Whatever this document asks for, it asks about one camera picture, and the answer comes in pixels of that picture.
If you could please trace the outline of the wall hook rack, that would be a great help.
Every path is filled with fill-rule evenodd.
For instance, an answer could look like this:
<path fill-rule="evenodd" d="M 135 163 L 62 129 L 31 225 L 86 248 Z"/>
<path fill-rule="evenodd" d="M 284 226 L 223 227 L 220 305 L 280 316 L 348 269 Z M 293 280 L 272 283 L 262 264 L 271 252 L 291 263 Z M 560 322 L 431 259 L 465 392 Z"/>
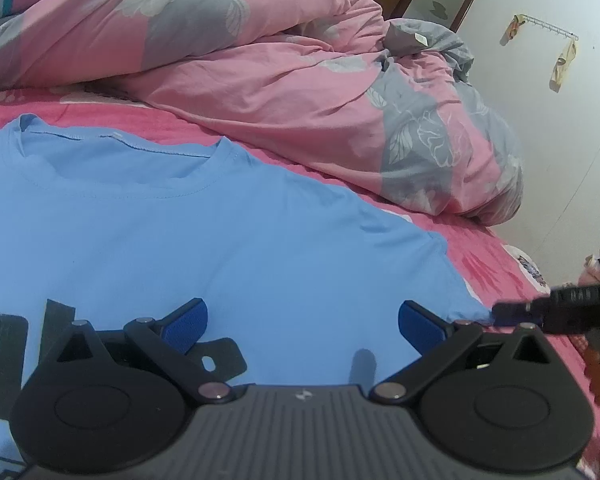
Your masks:
<path fill-rule="evenodd" d="M 547 85 L 551 92 L 559 93 L 579 55 L 579 36 L 551 21 L 528 13 L 515 13 L 502 32 L 500 45 L 506 47 L 518 37 L 524 44 L 521 50 L 527 54 L 534 53 L 539 58 L 536 65 L 552 60 Z"/>

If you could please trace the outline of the pink grey quilt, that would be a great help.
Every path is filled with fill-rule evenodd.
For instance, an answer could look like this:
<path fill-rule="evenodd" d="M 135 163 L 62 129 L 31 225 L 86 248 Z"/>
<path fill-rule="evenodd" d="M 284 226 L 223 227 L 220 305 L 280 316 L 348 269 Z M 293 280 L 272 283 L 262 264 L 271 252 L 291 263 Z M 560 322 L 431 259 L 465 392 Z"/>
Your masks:
<path fill-rule="evenodd" d="M 366 188 L 496 226 L 524 194 L 452 30 L 374 0 L 14 0 L 0 90 L 94 82 Z"/>

